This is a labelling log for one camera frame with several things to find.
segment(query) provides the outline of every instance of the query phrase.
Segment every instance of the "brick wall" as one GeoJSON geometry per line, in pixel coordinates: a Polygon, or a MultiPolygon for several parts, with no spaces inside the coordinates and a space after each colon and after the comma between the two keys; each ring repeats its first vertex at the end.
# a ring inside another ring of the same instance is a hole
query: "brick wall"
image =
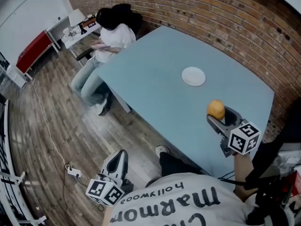
{"type": "Polygon", "coordinates": [[[95,13],[132,4],[148,29],[160,25],[190,34],[223,51],[264,80],[275,97],[265,141],[284,125],[286,111],[301,95],[301,16],[283,0],[70,0],[95,13]]]}

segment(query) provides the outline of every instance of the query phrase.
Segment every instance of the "sneaker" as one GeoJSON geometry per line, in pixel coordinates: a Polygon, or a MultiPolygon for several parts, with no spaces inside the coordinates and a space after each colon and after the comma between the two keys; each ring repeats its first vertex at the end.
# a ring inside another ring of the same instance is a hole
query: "sneaker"
{"type": "Polygon", "coordinates": [[[107,98],[104,99],[104,101],[101,105],[99,105],[99,104],[94,105],[93,107],[94,107],[94,111],[96,112],[96,114],[100,115],[103,112],[103,109],[106,104],[107,104],[107,98]]]}
{"type": "Polygon", "coordinates": [[[167,154],[170,154],[170,151],[169,151],[169,149],[168,149],[166,146],[164,146],[164,145],[158,145],[158,146],[156,147],[156,155],[157,155],[157,157],[159,157],[159,158],[160,158],[160,153],[167,153],[167,154]]]}

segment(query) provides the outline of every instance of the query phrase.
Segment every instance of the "person sitting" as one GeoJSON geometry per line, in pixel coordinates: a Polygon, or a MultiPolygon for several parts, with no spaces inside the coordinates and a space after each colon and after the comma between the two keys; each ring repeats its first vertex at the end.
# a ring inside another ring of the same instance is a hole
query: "person sitting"
{"type": "Polygon", "coordinates": [[[108,110],[111,91],[98,76],[96,68],[121,50],[136,41],[132,29],[118,16],[118,12],[110,8],[102,8],[96,16],[97,23],[102,27],[100,37],[95,44],[103,45],[98,48],[91,59],[80,69],[71,82],[71,89],[75,91],[98,115],[104,115],[108,110]]]}

